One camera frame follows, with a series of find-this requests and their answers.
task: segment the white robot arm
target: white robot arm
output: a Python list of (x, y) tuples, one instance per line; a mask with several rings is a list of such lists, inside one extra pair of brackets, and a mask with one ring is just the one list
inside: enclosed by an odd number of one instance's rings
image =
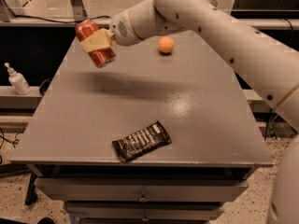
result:
[[(217, 10), (207, 0), (146, 0), (115, 16), (119, 45), (193, 30), (299, 132), (299, 54)], [(268, 224), (298, 223), (299, 138), (286, 151), (272, 195)]]

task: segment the soda can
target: soda can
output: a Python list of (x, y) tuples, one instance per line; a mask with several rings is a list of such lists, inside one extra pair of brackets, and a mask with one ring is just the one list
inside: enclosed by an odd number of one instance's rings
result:
[[(86, 20), (76, 27), (76, 36), (81, 42), (98, 30), (97, 24), (91, 20)], [(89, 55), (97, 68), (106, 66), (115, 57), (115, 53), (111, 48), (95, 50), (89, 52)]]

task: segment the candy bar wrapper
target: candy bar wrapper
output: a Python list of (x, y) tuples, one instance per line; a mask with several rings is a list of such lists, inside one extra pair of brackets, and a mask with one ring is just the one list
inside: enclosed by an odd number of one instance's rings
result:
[(170, 143), (170, 136), (159, 121), (120, 140), (112, 141), (122, 162), (131, 161)]

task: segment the white bottle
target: white bottle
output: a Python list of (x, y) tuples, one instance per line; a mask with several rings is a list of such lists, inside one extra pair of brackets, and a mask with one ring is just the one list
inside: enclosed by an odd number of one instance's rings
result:
[(16, 72), (13, 68), (9, 67), (9, 63), (5, 63), (9, 73), (9, 82), (15, 88), (18, 94), (27, 94), (31, 88), (21, 73)]

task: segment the small orange object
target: small orange object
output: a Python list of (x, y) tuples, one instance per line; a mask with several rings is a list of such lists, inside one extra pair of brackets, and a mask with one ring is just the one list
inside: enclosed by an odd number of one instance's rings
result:
[(158, 48), (162, 53), (170, 53), (174, 49), (174, 47), (175, 41), (168, 36), (165, 36), (158, 41)]

